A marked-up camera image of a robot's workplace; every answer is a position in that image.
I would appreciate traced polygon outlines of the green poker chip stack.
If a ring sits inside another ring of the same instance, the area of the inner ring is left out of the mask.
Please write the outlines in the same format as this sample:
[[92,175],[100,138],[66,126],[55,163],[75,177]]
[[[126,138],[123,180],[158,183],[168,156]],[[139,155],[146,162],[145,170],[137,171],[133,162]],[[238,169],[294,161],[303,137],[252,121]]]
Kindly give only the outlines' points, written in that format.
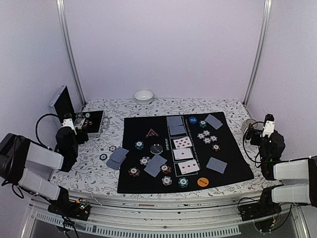
[[100,160],[104,161],[107,159],[107,154],[101,154],[100,155]]

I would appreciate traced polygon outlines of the white poker chip stack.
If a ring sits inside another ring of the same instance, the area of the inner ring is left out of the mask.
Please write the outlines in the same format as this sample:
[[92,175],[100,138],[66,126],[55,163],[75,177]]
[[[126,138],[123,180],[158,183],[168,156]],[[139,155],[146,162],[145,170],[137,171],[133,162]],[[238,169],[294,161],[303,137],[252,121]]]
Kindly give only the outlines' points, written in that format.
[[117,149],[117,147],[113,146],[113,145],[109,147],[109,151],[111,151],[111,152],[115,151],[116,149]]

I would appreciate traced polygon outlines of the blue card deck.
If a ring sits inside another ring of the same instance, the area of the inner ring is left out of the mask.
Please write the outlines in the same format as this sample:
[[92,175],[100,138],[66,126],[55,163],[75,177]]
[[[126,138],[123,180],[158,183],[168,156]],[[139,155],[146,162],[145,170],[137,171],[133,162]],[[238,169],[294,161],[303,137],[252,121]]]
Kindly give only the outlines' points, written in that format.
[[124,149],[122,147],[118,147],[111,155],[108,161],[106,162],[106,165],[114,170],[119,170],[121,164],[126,158],[126,155],[128,154],[129,150]]

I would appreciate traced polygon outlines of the red chip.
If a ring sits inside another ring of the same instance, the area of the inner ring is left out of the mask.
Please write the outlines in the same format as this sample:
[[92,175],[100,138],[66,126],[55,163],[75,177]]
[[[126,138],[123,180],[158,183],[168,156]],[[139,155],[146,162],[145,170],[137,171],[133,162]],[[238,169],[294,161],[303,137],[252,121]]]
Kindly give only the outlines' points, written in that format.
[[140,170],[135,167],[130,168],[128,172],[129,172],[129,175],[133,177],[138,177],[140,175]]
[[212,149],[213,149],[214,151],[218,152],[218,151],[220,150],[220,146],[217,145],[217,144],[214,144],[214,145],[212,146]]
[[168,165],[162,165],[160,167],[160,170],[164,173],[164,174],[169,174],[171,173],[171,167]]

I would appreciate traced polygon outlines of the white chip cluster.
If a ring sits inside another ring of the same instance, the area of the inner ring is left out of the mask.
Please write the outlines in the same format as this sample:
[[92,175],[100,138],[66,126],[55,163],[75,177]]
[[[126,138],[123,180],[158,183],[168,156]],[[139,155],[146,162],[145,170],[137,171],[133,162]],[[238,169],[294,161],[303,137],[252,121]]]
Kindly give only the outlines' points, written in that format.
[[217,141],[217,137],[216,136],[211,136],[210,139],[211,139],[212,142]]
[[204,138],[203,139],[205,144],[210,144],[211,143],[211,139],[210,138]]
[[204,134],[205,136],[210,136],[211,133],[210,133],[208,130],[204,130],[204,131],[203,131],[203,134]]

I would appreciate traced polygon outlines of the orange big blind button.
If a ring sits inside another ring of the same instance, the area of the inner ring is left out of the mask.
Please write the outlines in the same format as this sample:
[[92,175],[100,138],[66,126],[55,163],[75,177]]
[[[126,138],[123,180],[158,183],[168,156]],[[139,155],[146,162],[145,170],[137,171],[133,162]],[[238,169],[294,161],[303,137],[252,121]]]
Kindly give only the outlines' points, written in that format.
[[199,187],[207,187],[209,184],[209,180],[207,178],[199,178],[197,180],[197,185]]

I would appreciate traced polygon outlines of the blue small blind button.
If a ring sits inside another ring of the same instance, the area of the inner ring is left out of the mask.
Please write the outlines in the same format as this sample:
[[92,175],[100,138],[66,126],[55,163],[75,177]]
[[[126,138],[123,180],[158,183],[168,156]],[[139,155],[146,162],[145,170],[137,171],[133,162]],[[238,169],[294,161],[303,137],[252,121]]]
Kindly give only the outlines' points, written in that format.
[[198,122],[198,119],[196,117],[192,116],[192,117],[189,117],[188,121],[191,124],[196,124]]

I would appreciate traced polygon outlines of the black triangular marker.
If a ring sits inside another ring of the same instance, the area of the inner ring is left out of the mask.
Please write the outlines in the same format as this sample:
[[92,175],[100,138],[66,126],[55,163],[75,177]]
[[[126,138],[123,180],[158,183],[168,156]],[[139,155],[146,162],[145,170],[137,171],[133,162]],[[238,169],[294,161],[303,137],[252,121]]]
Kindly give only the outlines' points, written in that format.
[[159,137],[159,135],[152,128],[150,128],[150,130],[148,131],[146,135],[146,138],[150,138],[150,137]]

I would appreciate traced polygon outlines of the clear dealer button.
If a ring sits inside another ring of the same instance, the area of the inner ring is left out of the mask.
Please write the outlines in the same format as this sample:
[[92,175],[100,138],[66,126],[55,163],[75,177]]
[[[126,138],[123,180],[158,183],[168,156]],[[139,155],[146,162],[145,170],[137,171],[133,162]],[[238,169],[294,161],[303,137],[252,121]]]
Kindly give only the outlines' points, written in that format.
[[153,144],[150,147],[150,152],[154,155],[159,155],[163,152],[163,147],[160,144]]

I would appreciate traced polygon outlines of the single card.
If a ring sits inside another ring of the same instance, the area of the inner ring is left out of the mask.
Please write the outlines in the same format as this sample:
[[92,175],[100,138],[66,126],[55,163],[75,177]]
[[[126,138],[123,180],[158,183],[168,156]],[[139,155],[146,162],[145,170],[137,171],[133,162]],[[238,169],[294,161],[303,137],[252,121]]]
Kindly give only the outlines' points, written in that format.
[[176,125],[169,127],[169,133],[171,136],[182,135],[186,133],[186,129],[182,125]]

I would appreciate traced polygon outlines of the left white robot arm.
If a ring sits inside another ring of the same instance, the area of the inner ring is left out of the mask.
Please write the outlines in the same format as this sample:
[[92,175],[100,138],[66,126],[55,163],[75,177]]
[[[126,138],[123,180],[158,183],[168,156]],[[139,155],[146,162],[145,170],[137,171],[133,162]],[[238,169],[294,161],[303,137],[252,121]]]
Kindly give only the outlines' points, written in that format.
[[63,215],[70,215],[73,203],[66,199],[58,185],[40,172],[69,172],[78,157],[77,132],[73,120],[64,119],[55,135],[56,149],[49,149],[25,136],[8,133],[0,142],[0,177],[2,185],[12,184],[54,201]]

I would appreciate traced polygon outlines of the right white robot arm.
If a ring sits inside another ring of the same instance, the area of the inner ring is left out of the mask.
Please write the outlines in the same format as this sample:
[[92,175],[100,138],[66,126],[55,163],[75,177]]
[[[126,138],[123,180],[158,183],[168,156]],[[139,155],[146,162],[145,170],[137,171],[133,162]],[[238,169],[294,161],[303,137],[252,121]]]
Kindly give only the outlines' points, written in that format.
[[267,216],[281,203],[317,206],[317,157],[281,160],[286,144],[284,136],[275,129],[273,115],[249,124],[244,139],[257,146],[260,159],[254,162],[263,177],[281,182],[263,189],[256,206],[260,216]]

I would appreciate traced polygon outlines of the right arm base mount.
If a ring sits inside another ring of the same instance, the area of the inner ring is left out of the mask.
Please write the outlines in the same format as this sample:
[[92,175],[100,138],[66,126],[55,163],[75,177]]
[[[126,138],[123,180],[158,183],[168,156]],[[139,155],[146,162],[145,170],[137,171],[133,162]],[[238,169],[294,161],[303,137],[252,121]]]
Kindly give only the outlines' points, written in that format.
[[243,197],[238,201],[237,209],[242,221],[279,215],[282,212],[280,203],[273,202],[271,198],[262,197],[259,200]]

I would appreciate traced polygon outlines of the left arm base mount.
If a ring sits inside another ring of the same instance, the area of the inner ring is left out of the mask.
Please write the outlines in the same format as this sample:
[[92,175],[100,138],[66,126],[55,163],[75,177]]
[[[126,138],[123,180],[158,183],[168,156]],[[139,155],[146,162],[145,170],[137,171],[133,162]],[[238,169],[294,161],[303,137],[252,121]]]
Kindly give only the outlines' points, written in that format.
[[89,201],[78,199],[76,201],[53,201],[50,200],[48,211],[57,215],[87,221],[91,211]]

